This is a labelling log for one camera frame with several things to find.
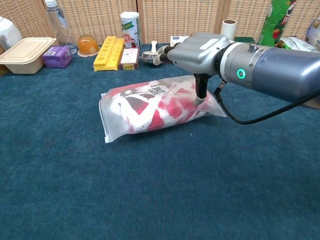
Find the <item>wicker panel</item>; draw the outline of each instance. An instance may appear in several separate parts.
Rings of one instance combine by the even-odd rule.
[[[296,36],[303,40],[308,27],[317,18],[319,11],[320,0],[297,0],[283,36]]]
[[[227,18],[237,21],[234,36],[253,37],[257,41],[270,2],[270,0],[230,0]]]
[[[144,42],[168,43],[170,36],[214,32],[219,0],[137,0]]]
[[[68,21],[74,41],[83,34],[102,44],[107,36],[122,36],[120,14],[136,11],[132,0],[58,0]]]
[[[36,0],[0,0],[0,16],[11,20],[24,38],[50,36]]]

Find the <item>beige food container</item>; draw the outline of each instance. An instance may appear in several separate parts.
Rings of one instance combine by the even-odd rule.
[[[0,55],[0,64],[14,74],[35,74],[45,64],[42,55],[55,42],[51,37],[27,37]]]

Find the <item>plastic bag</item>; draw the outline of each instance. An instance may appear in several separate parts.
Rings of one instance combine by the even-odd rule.
[[[200,105],[193,75],[163,78],[113,88],[101,94],[99,111],[105,143],[126,134],[137,134],[190,122],[207,115],[226,117],[207,92]]]

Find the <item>yellow plastic tray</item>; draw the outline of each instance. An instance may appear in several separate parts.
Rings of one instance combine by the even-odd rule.
[[[124,43],[125,40],[123,38],[108,36],[94,60],[94,71],[117,71],[124,50]]]

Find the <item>paper towel roll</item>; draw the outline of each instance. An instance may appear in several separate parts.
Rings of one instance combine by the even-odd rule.
[[[237,22],[231,19],[225,19],[222,21],[222,27],[220,31],[220,35],[225,35],[229,40],[234,39],[235,31],[236,31]]]

